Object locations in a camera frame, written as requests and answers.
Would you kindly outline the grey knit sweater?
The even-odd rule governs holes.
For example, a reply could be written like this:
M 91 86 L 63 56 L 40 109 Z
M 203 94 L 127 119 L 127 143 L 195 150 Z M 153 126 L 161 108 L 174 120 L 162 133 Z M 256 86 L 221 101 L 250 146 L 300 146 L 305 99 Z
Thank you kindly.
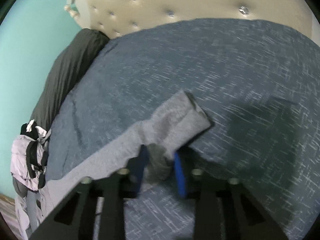
M 75 93 L 69 94 L 51 126 L 46 183 L 16 205 L 22 224 L 33 233 L 84 177 L 102 179 L 126 166 L 145 145 L 150 154 L 143 188 L 153 187 L 171 171 L 174 153 L 210 128 L 211 121 L 195 96 L 180 90 L 152 108 L 130 104 L 121 125 L 107 118 L 100 129 L 80 115 Z M 132 114 L 140 114 L 135 121 Z

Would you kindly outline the lavender and black jacket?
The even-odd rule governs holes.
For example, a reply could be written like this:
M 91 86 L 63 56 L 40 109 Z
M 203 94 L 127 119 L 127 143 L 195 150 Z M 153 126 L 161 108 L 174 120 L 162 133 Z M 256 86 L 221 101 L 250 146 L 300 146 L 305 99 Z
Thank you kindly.
M 50 135 L 50 130 L 45 130 L 33 119 L 21 126 L 20 134 L 12 143 L 10 173 L 17 194 L 15 212 L 23 239 L 31 235 L 26 197 L 46 184 Z

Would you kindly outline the blue bed cover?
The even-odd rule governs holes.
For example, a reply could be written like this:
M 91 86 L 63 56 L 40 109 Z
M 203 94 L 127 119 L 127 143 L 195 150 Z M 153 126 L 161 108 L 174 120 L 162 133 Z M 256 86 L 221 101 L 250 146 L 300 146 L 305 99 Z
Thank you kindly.
M 75 93 L 100 129 L 192 93 L 214 126 L 191 143 L 198 166 L 239 178 L 289 239 L 319 215 L 319 46 L 267 21 L 199 19 L 107 43 Z

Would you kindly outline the dark grey long pillow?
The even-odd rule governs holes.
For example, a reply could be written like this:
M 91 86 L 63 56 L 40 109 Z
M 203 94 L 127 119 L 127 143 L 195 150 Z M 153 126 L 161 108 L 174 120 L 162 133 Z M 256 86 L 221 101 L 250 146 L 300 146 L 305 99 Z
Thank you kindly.
M 80 30 L 55 59 L 30 119 L 49 130 L 68 93 L 80 82 L 94 59 L 109 42 L 100 31 Z

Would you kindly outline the cream tufted headboard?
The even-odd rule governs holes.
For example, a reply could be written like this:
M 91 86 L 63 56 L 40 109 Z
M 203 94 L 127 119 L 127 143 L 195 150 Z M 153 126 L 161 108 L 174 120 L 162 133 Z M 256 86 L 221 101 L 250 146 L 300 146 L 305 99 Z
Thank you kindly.
M 319 22 L 306 0 L 66 0 L 65 10 L 80 27 L 110 38 L 196 18 L 236 18 L 279 23 L 319 41 Z

